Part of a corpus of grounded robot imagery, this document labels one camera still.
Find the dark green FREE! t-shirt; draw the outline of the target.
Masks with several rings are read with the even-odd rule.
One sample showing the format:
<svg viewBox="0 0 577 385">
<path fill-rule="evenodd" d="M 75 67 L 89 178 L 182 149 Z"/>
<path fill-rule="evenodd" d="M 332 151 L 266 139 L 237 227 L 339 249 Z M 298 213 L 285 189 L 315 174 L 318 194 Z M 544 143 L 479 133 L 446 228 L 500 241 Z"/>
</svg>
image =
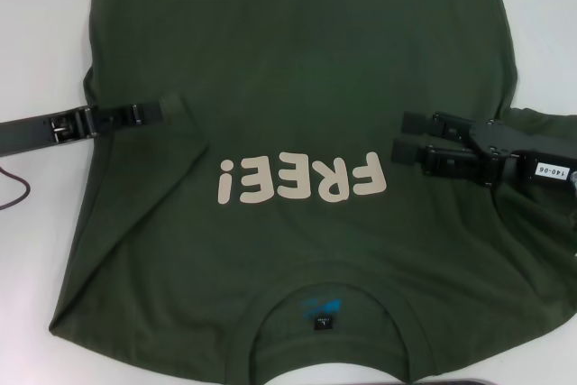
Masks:
<svg viewBox="0 0 577 385">
<path fill-rule="evenodd" d="M 390 160 L 406 111 L 577 139 L 519 110 L 501 0 L 92 0 L 100 108 L 50 332 L 186 379 L 455 371 L 577 315 L 577 199 Z"/>
</svg>

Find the dark robot torso edge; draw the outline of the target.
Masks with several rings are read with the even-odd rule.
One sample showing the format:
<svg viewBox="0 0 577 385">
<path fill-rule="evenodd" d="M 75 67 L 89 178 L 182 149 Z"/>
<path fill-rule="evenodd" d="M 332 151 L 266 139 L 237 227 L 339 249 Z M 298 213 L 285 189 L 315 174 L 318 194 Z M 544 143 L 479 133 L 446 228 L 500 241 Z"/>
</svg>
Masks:
<svg viewBox="0 0 577 385">
<path fill-rule="evenodd" d="M 463 378 L 463 379 L 436 379 L 436 380 L 417 380 L 417 381 L 381 381 L 370 382 L 366 385 L 499 385 L 490 380 Z"/>
</svg>

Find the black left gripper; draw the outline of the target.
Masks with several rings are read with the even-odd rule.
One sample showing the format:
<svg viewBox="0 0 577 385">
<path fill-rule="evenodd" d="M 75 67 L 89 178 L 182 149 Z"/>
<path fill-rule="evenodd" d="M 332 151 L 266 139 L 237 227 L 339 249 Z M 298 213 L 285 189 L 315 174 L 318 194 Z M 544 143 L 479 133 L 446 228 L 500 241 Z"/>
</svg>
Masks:
<svg viewBox="0 0 577 385">
<path fill-rule="evenodd" d="M 97 133 L 114 133 L 162 121 L 160 104 L 146 103 L 95 108 L 93 111 L 88 106 L 82 106 L 55 114 L 0 123 L 0 157 L 92 139 Z"/>
</svg>

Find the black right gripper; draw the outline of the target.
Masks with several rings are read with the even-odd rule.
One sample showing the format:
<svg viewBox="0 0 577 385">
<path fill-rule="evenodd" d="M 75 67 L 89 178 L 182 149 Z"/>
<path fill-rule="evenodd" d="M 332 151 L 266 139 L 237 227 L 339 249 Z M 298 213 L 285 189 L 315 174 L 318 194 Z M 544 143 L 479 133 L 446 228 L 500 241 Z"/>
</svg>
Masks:
<svg viewBox="0 0 577 385">
<path fill-rule="evenodd" d="M 566 140 L 522 133 L 497 121 L 473 125 L 472 120 L 441 112 L 430 116 L 405 112 L 402 132 L 433 137 L 463 137 L 469 133 L 472 151 L 393 142 L 391 161 L 417 165 L 427 176 L 465 179 L 481 185 L 507 180 L 577 189 L 577 144 Z"/>
</svg>

